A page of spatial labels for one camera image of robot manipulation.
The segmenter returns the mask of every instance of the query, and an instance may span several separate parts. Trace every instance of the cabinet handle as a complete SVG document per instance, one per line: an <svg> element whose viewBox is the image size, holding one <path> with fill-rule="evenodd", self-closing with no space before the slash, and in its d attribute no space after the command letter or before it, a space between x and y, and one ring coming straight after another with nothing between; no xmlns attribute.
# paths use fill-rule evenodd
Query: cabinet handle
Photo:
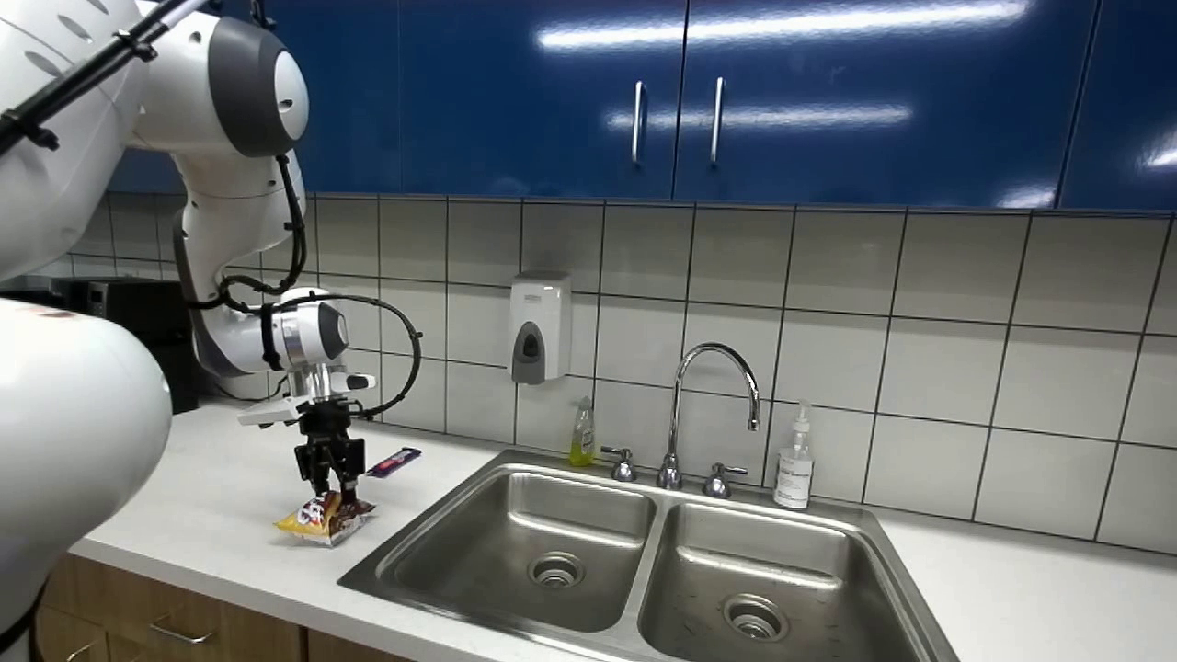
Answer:
<svg viewBox="0 0 1177 662"><path fill-rule="evenodd" d="M716 117L711 121L711 165L719 160L719 123L724 114L724 77L716 79Z"/></svg>
<svg viewBox="0 0 1177 662"><path fill-rule="evenodd" d="M641 141L641 97L646 90L646 84L640 80L633 85L633 144L630 146L630 159L633 165L639 165L638 145Z"/></svg>
<svg viewBox="0 0 1177 662"><path fill-rule="evenodd" d="M74 662L74 660L77 660L79 656L88 654L91 647L93 646L94 642L89 642L86 646L79 648L78 650L71 653L69 655L66 656L66 662Z"/></svg>
<svg viewBox="0 0 1177 662"><path fill-rule="evenodd" d="M174 640L182 641L188 646L197 646L198 643L205 643L206 641L213 638L213 635L217 634L217 630L210 630L208 634L206 635L199 637L189 637L188 635L182 635L180 633L177 633L175 630L169 630L164 625L161 625L160 623L168 620L171 616L172 616L171 614L164 614L159 618L155 618L154 621L151 622L151 629L155 630L161 635L167 635Z"/></svg>

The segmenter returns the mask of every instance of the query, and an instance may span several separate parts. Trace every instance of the snack bag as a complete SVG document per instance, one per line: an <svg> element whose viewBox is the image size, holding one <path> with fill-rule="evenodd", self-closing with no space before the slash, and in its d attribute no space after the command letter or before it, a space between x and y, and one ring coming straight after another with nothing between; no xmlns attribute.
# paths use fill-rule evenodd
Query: snack bag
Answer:
<svg viewBox="0 0 1177 662"><path fill-rule="evenodd" d="M328 491L274 522L274 527L305 541L335 547L363 527L373 509L374 505L360 499L344 504L343 495Z"/></svg>

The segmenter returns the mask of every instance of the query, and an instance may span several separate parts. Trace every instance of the faucet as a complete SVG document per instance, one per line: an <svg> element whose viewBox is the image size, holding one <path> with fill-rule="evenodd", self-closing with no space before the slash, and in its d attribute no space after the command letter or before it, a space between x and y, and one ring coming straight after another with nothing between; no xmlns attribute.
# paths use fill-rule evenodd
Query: faucet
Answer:
<svg viewBox="0 0 1177 662"><path fill-rule="evenodd" d="M683 489L683 475L678 470L678 409L683 399L683 377L686 375L686 369L691 365L691 362L706 352L719 352L736 364L736 368L744 376L744 382L747 384L747 429L753 432L760 429L760 389L756 385L756 377L752 376L752 369L747 366L744 357L723 343L701 343L696 345L679 362L678 373L674 376L674 409L670 419L670 439L666 443L666 457L663 458L661 469L658 470L657 483L659 488L667 490Z"/></svg>

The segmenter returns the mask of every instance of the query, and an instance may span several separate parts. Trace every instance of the white countertop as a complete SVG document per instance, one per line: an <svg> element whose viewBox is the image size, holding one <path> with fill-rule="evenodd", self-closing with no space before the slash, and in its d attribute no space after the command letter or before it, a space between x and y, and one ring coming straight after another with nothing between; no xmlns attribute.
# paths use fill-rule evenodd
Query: white countertop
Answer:
<svg viewBox="0 0 1177 662"><path fill-rule="evenodd" d="M335 584L501 445L357 424L370 464L423 455L365 479L375 517L327 549L272 525L308 497L297 428L242 428L237 411L175 417L147 485L73 552L418 662L584 660ZM873 510L963 662L1177 660L1175 557Z"/></svg>

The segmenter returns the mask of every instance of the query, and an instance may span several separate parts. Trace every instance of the double sink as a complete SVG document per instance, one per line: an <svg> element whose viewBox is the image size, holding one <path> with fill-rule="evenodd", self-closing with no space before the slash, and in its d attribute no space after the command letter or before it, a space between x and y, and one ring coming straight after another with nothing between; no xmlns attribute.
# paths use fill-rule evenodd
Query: double sink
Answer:
<svg viewBox="0 0 1177 662"><path fill-rule="evenodd" d="M875 517L503 451L339 583L604 660L956 662Z"/></svg>

